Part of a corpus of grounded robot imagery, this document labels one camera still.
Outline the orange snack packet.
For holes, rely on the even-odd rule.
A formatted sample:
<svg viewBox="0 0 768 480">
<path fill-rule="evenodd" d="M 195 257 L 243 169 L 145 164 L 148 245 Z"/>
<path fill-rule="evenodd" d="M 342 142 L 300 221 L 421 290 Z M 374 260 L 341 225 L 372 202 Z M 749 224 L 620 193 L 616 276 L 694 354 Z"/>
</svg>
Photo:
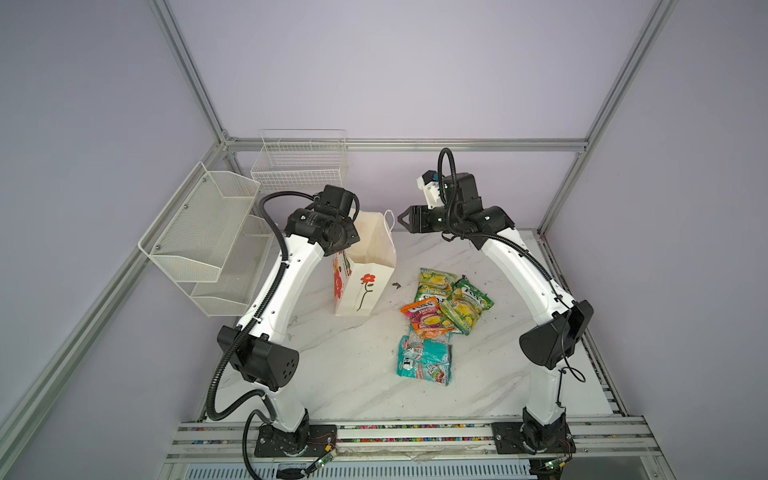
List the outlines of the orange snack packet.
<svg viewBox="0 0 768 480">
<path fill-rule="evenodd" d="M 412 330 L 422 340 L 434 340 L 455 331 L 454 324 L 443 314 L 440 301 L 428 297 L 400 309 Z"/>
</svg>

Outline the white floral paper bag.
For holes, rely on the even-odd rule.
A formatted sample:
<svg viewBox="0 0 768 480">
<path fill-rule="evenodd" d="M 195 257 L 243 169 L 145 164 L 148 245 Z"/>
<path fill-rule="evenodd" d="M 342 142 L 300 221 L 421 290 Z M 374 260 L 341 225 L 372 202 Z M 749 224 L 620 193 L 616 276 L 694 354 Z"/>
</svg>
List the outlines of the white floral paper bag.
<svg viewBox="0 0 768 480">
<path fill-rule="evenodd" d="M 354 226 L 359 241 L 333 257 L 336 316 L 368 316 L 373 312 L 396 267 L 394 223 L 391 210 L 358 215 Z"/>
</svg>

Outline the teal snack packet top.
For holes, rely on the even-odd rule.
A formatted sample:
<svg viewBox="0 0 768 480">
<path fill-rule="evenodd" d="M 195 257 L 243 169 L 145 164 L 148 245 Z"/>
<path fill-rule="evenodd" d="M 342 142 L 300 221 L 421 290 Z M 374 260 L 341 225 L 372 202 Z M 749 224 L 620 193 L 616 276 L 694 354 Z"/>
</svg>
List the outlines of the teal snack packet top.
<svg viewBox="0 0 768 480">
<path fill-rule="evenodd" d="M 452 379 L 452 345 L 440 339 L 404 335 L 398 344 L 396 374 L 442 386 Z"/>
</svg>

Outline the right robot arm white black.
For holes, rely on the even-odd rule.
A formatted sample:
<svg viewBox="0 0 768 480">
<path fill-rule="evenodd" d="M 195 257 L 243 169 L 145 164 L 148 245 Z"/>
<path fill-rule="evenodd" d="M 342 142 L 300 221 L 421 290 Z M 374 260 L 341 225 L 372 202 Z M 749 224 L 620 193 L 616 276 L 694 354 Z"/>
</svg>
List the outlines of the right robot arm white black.
<svg viewBox="0 0 768 480">
<path fill-rule="evenodd" d="M 397 217 L 410 233 L 439 232 L 470 241 L 504 274 L 521 297 L 535 326 L 519 337 L 532 367 L 529 394 L 519 430 L 509 442 L 529 454 L 561 447 L 567 439 L 563 378 L 594 315 L 586 301 L 577 301 L 530 253 L 521 234 L 498 206 L 484 207 L 475 178 L 469 173 L 448 177 L 435 170 L 417 179 L 424 205 L 411 206 Z"/>
</svg>

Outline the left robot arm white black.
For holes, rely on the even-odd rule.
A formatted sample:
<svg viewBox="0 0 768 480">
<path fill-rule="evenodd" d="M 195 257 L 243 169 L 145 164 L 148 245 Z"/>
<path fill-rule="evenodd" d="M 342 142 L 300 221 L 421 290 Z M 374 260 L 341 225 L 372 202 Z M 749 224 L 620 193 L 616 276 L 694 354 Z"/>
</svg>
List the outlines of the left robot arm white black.
<svg viewBox="0 0 768 480">
<path fill-rule="evenodd" d="M 251 306 L 235 326 L 223 326 L 217 335 L 223 354 L 206 392 L 205 415 L 221 421 L 258 398 L 263 406 L 251 416 L 261 422 L 259 446 L 278 455 L 297 456 L 311 445 L 311 427 L 308 410 L 287 389 L 300 360 L 299 352 L 285 344 L 287 328 L 320 261 L 359 242 L 354 222 L 361 207 L 353 192 L 338 186 L 327 185 L 314 195 L 297 192 L 308 204 L 295 210 L 280 227 L 267 205 L 286 195 L 284 191 L 267 194 L 257 204 L 259 215 L 278 242 L 279 254 Z M 226 367 L 254 387 L 218 408 L 217 394 Z"/>
</svg>

